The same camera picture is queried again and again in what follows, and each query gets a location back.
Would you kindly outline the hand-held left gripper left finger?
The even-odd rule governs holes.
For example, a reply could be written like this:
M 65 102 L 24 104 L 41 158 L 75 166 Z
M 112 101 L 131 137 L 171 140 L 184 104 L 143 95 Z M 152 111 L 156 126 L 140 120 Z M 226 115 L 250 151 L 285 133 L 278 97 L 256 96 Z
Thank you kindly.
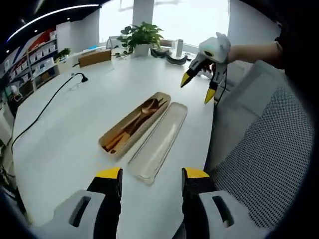
M 99 171 L 86 190 L 79 190 L 54 210 L 46 224 L 47 239 L 115 239 L 121 213 L 120 167 Z

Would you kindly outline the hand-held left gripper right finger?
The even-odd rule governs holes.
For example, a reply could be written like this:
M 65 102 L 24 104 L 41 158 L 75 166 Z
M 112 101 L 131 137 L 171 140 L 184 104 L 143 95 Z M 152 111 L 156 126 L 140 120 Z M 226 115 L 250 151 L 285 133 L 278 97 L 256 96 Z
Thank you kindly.
M 263 239 L 249 210 L 226 191 L 218 191 L 210 176 L 197 168 L 182 168 L 182 213 L 187 239 Z

